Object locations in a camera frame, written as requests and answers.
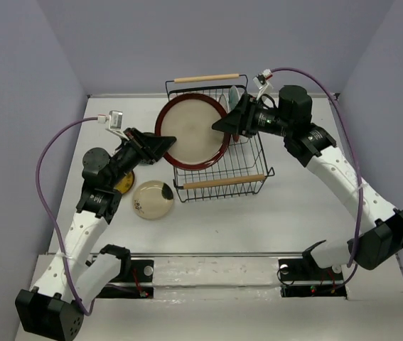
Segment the red plate with teal flower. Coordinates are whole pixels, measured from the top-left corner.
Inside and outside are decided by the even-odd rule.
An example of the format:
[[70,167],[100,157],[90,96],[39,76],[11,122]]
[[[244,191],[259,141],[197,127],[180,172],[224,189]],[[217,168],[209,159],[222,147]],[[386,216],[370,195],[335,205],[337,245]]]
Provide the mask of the red plate with teal flower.
[[232,111],[237,106],[237,104],[240,101],[240,98],[241,94],[239,89],[235,85],[231,86],[228,92],[228,105],[230,111]]

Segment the yellow plate with dark rim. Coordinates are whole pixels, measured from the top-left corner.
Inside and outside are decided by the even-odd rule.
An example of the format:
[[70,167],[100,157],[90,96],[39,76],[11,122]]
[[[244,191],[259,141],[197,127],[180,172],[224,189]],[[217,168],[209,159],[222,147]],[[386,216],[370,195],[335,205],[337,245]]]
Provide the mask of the yellow plate with dark rim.
[[114,189],[120,192],[122,195],[125,195],[133,188],[135,180],[135,173],[131,170],[115,185]]

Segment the large dark red rimmed plate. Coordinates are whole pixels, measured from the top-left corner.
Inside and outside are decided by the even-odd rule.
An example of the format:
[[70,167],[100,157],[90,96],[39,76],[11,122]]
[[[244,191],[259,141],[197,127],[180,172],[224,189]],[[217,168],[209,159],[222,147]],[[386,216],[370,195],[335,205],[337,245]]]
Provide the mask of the large dark red rimmed plate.
[[223,106],[212,97],[186,93],[171,99],[159,112],[154,133],[176,138],[164,158],[185,171],[201,171],[213,166],[225,154],[231,134],[212,129],[226,117]]

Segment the cream plate with black patch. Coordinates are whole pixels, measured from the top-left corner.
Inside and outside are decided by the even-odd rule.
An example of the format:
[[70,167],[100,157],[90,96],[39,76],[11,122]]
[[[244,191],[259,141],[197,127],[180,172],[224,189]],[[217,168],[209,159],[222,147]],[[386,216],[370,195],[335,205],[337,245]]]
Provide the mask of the cream plate with black patch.
[[170,186],[160,180],[149,180],[137,187],[132,196],[133,211],[145,220],[158,220],[167,215],[174,204]]

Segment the blue floral green plate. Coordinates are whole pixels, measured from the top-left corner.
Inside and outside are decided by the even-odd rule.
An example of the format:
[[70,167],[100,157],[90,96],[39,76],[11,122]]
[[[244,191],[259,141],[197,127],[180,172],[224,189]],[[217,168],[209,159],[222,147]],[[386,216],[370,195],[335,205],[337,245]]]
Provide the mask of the blue floral green plate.
[[140,165],[140,166],[150,166],[150,165],[153,165],[153,164],[155,164],[155,163],[156,163],[155,160],[142,160],[142,161],[139,163],[139,165]]

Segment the white plate with orange sunburst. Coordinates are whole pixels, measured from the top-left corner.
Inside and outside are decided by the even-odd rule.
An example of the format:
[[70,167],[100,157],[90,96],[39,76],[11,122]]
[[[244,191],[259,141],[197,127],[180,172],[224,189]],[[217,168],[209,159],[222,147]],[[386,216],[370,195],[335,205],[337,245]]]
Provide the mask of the white plate with orange sunburst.
[[230,106],[227,97],[224,94],[221,94],[218,98],[218,102],[225,110],[225,112],[228,114],[230,112]]

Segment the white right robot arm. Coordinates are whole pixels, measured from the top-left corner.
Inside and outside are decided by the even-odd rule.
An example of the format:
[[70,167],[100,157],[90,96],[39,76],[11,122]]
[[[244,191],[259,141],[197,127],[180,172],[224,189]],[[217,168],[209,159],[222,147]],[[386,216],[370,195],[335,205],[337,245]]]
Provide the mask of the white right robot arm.
[[376,269],[403,249],[403,209],[375,191],[348,162],[335,139],[312,122],[313,101],[297,85],[279,90],[272,106],[243,94],[212,128],[251,137],[259,132],[280,136],[284,148],[305,169],[319,178],[356,220],[349,241],[316,242],[303,252],[302,273],[318,278],[327,268],[354,263]]

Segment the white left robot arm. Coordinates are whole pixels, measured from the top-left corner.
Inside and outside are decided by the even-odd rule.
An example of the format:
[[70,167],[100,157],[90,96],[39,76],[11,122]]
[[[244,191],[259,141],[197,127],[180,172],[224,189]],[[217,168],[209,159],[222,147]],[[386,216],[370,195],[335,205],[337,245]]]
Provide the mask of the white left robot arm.
[[87,263],[93,246],[111,223],[122,194],[117,183],[141,162],[153,164],[174,145],[174,136],[144,134],[128,128],[113,155],[92,148],[82,158],[82,191],[60,248],[43,275],[29,290],[18,293],[15,305],[26,332],[52,340],[74,340],[94,301],[112,280],[131,272],[131,254],[108,244]]

